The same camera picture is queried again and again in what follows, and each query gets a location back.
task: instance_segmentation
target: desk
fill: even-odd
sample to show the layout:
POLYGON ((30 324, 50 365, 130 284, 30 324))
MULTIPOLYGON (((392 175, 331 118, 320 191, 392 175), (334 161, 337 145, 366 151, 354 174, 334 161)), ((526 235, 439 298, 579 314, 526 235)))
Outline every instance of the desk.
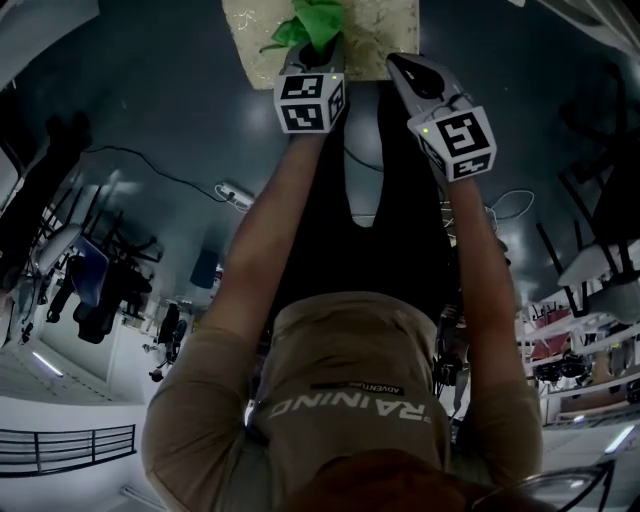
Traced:
MULTIPOLYGON (((387 55, 418 53, 418 0, 343 0, 347 80, 388 80, 387 55)), ((222 0, 238 55, 254 89, 272 89, 288 49, 260 49, 293 18, 291 0, 222 0)))

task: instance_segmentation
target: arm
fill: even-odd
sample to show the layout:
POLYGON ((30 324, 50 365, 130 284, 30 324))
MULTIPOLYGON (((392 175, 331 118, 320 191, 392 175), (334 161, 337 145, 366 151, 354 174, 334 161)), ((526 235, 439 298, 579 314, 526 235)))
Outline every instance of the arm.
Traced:
POLYGON ((242 221, 213 304, 202 320, 255 348, 304 211, 324 135, 295 137, 242 221))
POLYGON ((515 336, 515 296, 509 268, 472 179, 449 185, 456 226, 464 315, 474 396, 525 382, 515 336))
POLYGON ((171 510, 212 510, 246 444, 255 346, 323 143, 322 136, 306 136, 289 145, 238 229, 212 306, 149 405, 144 468, 171 510))
POLYGON ((467 460, 479 457, 491 480, 508 486, 541 469, 540 401, 527 385, 511 276, 480 192, 470 178, 449 190, 471 364, 471 403, 459 444, 467 460))

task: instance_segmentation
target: cable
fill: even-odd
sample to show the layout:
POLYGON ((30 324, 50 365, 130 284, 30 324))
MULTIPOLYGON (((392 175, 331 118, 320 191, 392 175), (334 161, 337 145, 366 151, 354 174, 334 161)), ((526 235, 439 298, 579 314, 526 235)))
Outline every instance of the cable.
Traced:
POLYGON ((183 185, 187 185, 188 187, 191 187, 191 188, 197 190, 198 192, 200 192, 201 194, 207 196, 209 199, 211 199, 212 201, 215 201, 216 203, 227 203, 229 201, 229 198, 227 198, 224 201, 221 201, 220 199, 216 199, 211 194, 209 194, 209 192, 206 192, 206 191, 202 190, 200 187, 198 187, 194 183, 191 183, 190 181, 181 180, 180 178, 176 178, 175 176, 171 176, 170 174, 165 174, 165 173, 159 171, 147 159, 147 157, 143 153, 141 153, 140 151, 135 151, 133 149, 124 148, 124 147, 121 147, 121 146, 102 146, 101 148, 97 148, 97 149, 85 150, 85 151, 83 151, 83 153, 99 153, 100 151, 105 151, 105 150, 122 151, 124 153, 130 153, 132 155, 136 155, 137 157, 141 158, 144 161, 144 163, 146 163, 153 172, 155 172, 156 174, 159 174, 163 178, 167 178, 168 180, 175 181, 176 183, 181 183, 183 185))
POLYGON ((354 155, 351 152, 351 150, 347 146, 344 147, 344 152, 347 155, 349 155, 351 158, 353 158, 356 162, 358 162, 360 165, 364 165, 365 167, 368 167, 369 169, 374 170, 376 172, 384 172, 384 169, 382 167, 376 167, 375 165, 371 165, 363 160, 360 160, 356 155, 354 155))
POLYGON ((497 215, 495 216, 495 220, 496 222, 504 222, 507 220, 516 220, 519 219, 520 217, 522 217, 525 213, 527 213, 530 209, 531 206, 533 205, 533 202, 536 199, 536 195, 533 193, 533 191, 526 189, 526 188, 515 188, 513 190, 508 190, 507 192, 505 192, 504 194, 502 194, 498 199, 496 199, 493 204, 488 207, 490 210, 495 210, 496 206, 498 206, 498 204, 500 203, 500 201, 502 201, 505 197, 510 196, 511 194, 528 194, 529 196, 531 196, 531 200, 529 201, 529 204, 527 204, 527 206, 525 206, 525 208, 523 210, 521 210, 520 212, 513 214, 513 215, 508 215, 506 217, 498 217, 497 215))

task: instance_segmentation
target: dark floor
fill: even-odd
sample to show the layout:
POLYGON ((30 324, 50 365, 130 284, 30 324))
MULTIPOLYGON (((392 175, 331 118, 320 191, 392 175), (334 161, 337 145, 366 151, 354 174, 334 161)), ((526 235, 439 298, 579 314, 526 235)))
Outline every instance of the dark floor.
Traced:
MULTIPOLYGON (((244 75, 220 4, 110 0, 101 2, 101 11, 16 80, 18 110, 36 140, 44 142, 49 115, 81 109, 91 119, 96 145, 143 151, 160 170, 209 191, 229 180, 258 193, 286 137, 271 92, 253 91, 244 75)), ((544 222, 569 261, 575 253, 574 209, 556 174, 596 154, 563 128, 558 107, 574 99, 584 119, 607 119, 612 84, 603 62, 621 65, 635 97, 640 66, 633 68, 625 56, 532 0, 523 9, 507 0, 422 0, 420 15, 422 53, 450 67, 489 115, 498 159, 479 178, 487 203, 513 188, 536 195, 529 213, 500 225, 500 237, 522 299, 542 298, 555 291, 556 275, 535 223, 544 222)), ((350 97, 347 145, 380 165, 377 88, 351 84, 350 97)), ((122 185, 142 186, 119 187, 112 208, 122 208, 126 219, 165 245, 162 292, 187 293, 200 248, 223 254, 241 214, 152 174, 134 156, 103 152, 81 162, 88 182, 104 182, 115 169, 122 185)), ((353 212, 374 212, 382 175, 348 160, 347 182, 353 212)), ((585 189, 590 197, 593 192, 585 189)), ((524 204, 526 197, 512 197, 497 213, 508 216, 524 204)))

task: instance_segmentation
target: green cloth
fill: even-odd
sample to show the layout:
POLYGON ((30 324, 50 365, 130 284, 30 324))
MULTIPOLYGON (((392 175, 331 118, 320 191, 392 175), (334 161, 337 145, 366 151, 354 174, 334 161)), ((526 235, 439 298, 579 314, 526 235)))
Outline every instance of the green cloth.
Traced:
POLYGON ((344 6, 336 0, 292 0, 295 17, 282 23, 271 37, 276 45, 293 47, 310 41, 316 53, 322 55, 329 42, 342 30, 344 6))

